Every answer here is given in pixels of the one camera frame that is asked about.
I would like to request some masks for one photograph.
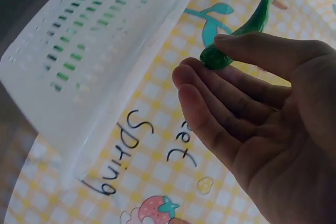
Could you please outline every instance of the teal music note illustration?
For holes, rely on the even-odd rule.
[[[214,42],[214,38],[218,34],[218,28],[223,29],[228,34],[232,33],[232,31],[226,25],[208,15],[208,13],[210,12],[217,12],[223,15],[229,15],[233,13],[234,12],[233,8],[228,4],[218,3],[200,12],[197,10],[191,10],[187,8],[185,9],[184,12],[206,20],[202,31],[202,39],[206,47]]]

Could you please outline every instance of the hand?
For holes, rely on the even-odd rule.
[[[215,45],[292,88],[185,59],[173,81],[188,125],[272,224],[336,223],[336,51],[260,33]]]

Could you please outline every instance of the finger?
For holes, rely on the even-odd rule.
[[[278,110],[283,107],[285,100],[292,93],[290,87],[269,84],[233,66],[228,66],[216,73],[254,100]]]
[[[215,46],[236,61],[259,66],[286,80],[301,64],[334,52],[318,40],[292,40],[263,33],[240,36],[219,35]]]
[[[210,92],[236,117],[261,125],[274,113],[274,110],[269,106],[253,100],[216,73],[209,71],[200,61],[188,58],[182,63],[191,66],[200,78],[199,81],[194,78],[195,83],[191,84],[194,84],[198,89],[202,84],[207,86]]]
[[[231,169],[242,145],[233,138],[212,116],[200,92],[190,84],[178,91],[183,115],[193,132],[216,157]]]
[[[255,126],[249,122],[236,118],[215,97],[200,80],[195,71],[187,65],[180,65],[173,71],[173,81],[178,89],[184,84],[193,85],[202,95],[210,113],[235,138],[244,142],[252,137]]]

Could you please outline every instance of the yellow heart illustration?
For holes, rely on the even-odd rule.
[[[214,184],[214,180],[212,178],[204,177],[198,181],[197,189],[201,194],[206,195],[210,193],[211,187],[213,186],[213,184]]]

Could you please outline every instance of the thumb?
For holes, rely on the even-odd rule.
[[[259,66],[288,81],[299,65],[334,52],[318,40],[284,39],[263,33],[217,35],[214,43],[233,60]]]

